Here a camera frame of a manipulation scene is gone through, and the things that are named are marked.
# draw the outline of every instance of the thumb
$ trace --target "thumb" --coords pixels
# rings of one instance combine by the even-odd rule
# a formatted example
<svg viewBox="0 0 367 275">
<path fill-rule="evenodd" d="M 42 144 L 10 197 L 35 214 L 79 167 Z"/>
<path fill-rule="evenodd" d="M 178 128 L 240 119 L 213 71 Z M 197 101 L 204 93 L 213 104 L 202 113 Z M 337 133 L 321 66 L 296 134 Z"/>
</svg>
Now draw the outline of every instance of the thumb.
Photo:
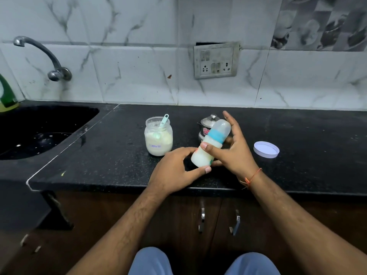
<svg viewBox="0 0 367 275">
<path fill-rule="evenodd" d="M 208 144 L 206 142 L 201 142 L 200 147 L 209 153 L 211 156 L 214 156 L 214 158 L 217 158 L 218 160 L 222 161 L 224 150 L 221 150 L 220 148 L 214 147 L 211 144 Z"/>
<path fill-rule="evenodd" d="M 202 175 L 205 175 L 205 174 L 209 173 L 210 171 L 211 171 L 210 166 L 203 166 L 203 167 L 199 167 L 199 168 L 197 168 L 195 170 L 192 170 L 192 171 L 187 171 L 186 172 L 186 177 L 192 183 L 194 180 L 197 180 Z"/>
</svg>

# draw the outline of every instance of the person's right hand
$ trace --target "person's right hand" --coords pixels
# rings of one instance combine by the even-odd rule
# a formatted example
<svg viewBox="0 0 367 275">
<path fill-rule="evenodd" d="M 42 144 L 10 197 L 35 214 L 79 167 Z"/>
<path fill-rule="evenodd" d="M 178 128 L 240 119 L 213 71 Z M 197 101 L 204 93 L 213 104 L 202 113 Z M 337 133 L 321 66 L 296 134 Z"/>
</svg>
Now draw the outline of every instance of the person's right hand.
<svg viewBox="0 0 367 275">
<path fill-rule="evenodd" d="M 212 166 L 223 165 L 235 174 L 238 180 L 245 181 L 245 178 L 250 179 L 258 171 L 259 167 L 243 137 L 238 122 L 227 111 L 223 111 L 223 115 L 232 126 L 233 138 L 228 137 L 226 139 L 226 142 L 231 144 L 231 148 L 229 150 L 221 150 L 205 142 L 202 142 L 200 147 L 218 159 L 218 161 L 213 162 Z"/>
</svg>

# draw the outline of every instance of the white marble tile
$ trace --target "white marble tile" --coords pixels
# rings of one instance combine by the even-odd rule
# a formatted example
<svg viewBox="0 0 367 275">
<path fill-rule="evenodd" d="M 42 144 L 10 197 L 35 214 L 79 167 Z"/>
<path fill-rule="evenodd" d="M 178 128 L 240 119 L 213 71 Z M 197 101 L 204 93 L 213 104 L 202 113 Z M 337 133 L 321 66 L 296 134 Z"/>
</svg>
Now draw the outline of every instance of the white marble tile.
<svg viewBox="0 0 367 275">
<path fill-rule="evenodd" d="M 365 109 L 366 53 L 270 50 L 256 107 Z"/>
<path fill-rule="evenodd" d="M 108 103 L 177 104 L 177 48 L 100 47 L 93 54 Z"/>
<path fill-rule="evenodd" d="M 79 0 L 92 44 L 177 44 L 177 0 Z"/>
<path fill-rule="evenodd" d="M 192 48 L 178 49 L 178 104 L 253 107 L 268 50 L 242 50 L 235 77 L 194 79 Z"/>
<path fill-rule="evenodd" d="M 269 48 L 282 0 L 179 0 L 179 44 L 241 41 Z"/>
<path fill-rule="evenodd" d="M 68 68 L 71 81 L 53 82 L 47 73 L 53 70 L 48 56 L 27 44 L 18 47 L 2 44 L 4 56 L 27 99 L 103 102 L 88 46 L 45 45 Z"/>
<path fill-rule="evenodd" d="M 29 36 L 42 42 L 87 42 L 78 0 L 1 0 L 3 41 Z"/>
<path fill-rule="evenodd" d="M 14 92 L 14 95 L 18 101 L 22 101 L 25 99 L 25 96 L 23 95 L 21 88 L 18 85 L 18 82 L 16 81 L 13 72 L 11 71 L 7 61 L 5 60 L 4 55 L 2 54 L 2 51 L 0 50 L 0 74 L 5 78 L 5 80 L 9 83 L 11 89 Z"/>
</svg>

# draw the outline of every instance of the power socket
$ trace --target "power socket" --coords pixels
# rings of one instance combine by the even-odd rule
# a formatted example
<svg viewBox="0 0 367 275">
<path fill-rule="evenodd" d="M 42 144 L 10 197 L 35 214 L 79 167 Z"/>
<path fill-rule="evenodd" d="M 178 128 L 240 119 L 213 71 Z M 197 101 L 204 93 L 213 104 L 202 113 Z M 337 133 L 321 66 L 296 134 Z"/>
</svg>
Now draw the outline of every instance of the power socket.
<svg viewBox="0 0 367 275">
<path fill-rule="evenodd" d="M 240 42 L 194 46 L 195 79 L 237 75 Z"/>
</svg>

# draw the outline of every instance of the steel pot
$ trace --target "steel pot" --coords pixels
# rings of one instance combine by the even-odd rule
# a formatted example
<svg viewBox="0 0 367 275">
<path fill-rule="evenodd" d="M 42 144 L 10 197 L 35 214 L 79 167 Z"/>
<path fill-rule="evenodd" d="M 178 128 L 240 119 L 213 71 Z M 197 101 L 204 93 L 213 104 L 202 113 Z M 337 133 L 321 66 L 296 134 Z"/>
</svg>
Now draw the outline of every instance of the steel pot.
<svg viewBox="0 0 367 275">
<path fill-rule="evenodd" d="M 213 125 L 220 120 L 220 118 L 216 114 L 211 114 L 210 116 L 202 119 L 200 123 L 200 132 L 199 132 L 199 142 L 201 143 L 204 140 L 204 137 L 209 133 L 210 129 Z"/>
</svg>

